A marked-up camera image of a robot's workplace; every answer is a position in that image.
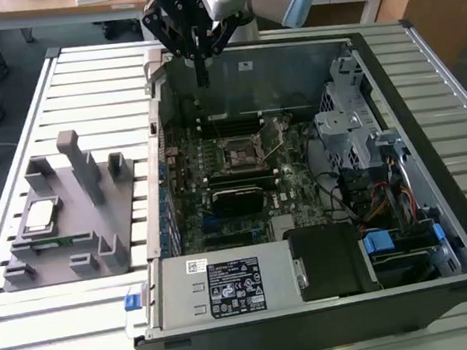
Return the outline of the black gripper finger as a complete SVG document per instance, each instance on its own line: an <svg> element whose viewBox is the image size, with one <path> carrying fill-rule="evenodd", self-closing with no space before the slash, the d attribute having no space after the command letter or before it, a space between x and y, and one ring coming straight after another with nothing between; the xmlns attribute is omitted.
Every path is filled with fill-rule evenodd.
<svg viewBox="0 0 467 350"><path fill-rule="evenodd" d="M220 21L217 27L212 27L211 23L207 22L197 27L204 87L209 86L207 60L212 56L218 56L226 48L229 39L242 21L243 13L236 12Z"/></svg>
<svg viewBox="0 0 467 350"><path fill-rule="evenodd" d="M194 30L191 29L190 32L177 30L169 16L159 7L157 0L151 0L146 5L142 22L174 56L183 57L193 66L197 86L204 87L199 47L196 46L193 36Z"/></svg>

